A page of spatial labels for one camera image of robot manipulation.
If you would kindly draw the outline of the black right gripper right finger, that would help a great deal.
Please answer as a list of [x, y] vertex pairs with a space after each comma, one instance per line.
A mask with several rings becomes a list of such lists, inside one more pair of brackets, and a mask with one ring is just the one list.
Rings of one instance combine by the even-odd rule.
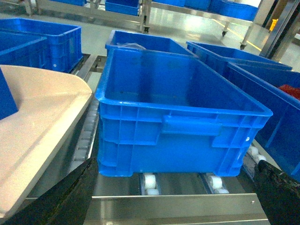
[[255, 166], [254, 186], [271, 225], [300, 223], [300, 183], [297, 180], [261, 160]]

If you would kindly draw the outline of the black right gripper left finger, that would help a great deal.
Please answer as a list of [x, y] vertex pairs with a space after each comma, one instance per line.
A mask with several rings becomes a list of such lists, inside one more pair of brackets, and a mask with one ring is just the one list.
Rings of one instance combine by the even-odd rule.
[[91, 157], [51, 189], [7, 219], [5, 225], [82, 225], [98, 176]]

